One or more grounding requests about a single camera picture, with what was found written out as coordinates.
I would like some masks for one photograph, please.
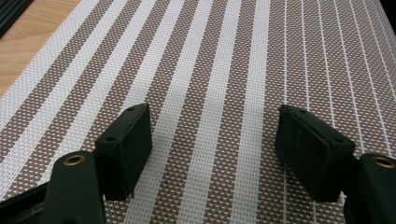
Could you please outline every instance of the textured fabric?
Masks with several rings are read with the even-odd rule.
[[[395,55],[378,0],[82,0],[0,101],[0,200],[147,102],[153,151],[109,223],[343,223],[277,159],[277,109],[394,158]]]

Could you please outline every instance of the wooden surface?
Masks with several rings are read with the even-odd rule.
[[[80,0],[34,0],[0,39],[0,96]]]

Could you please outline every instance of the wooden table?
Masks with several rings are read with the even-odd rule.
[[[35,0],[0,39],[0,96],[80,0]]]

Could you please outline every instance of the brass insert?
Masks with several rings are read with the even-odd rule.
[[[393,161],[388,160],[387,158],[383,157],[374,157],[373,160],[377,165],[380,165],[385,168],[395,168],[396,164]]]
[[[82,163],[84,160],[85,157],[83,155],[74,155],[64,160],[64,165],[77,165],[79,163]]]

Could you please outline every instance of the woven mesh material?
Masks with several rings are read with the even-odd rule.
[[[379,1],[89,2],[1,101],[1,199],[48,181],[57,158],[93,150],[142,102],[154,149],[135,198],[106,203],[110,223],[343,223],[343,197],[312,203],[276,158],[285,103],[356,156],[395,156],[396,37]]]

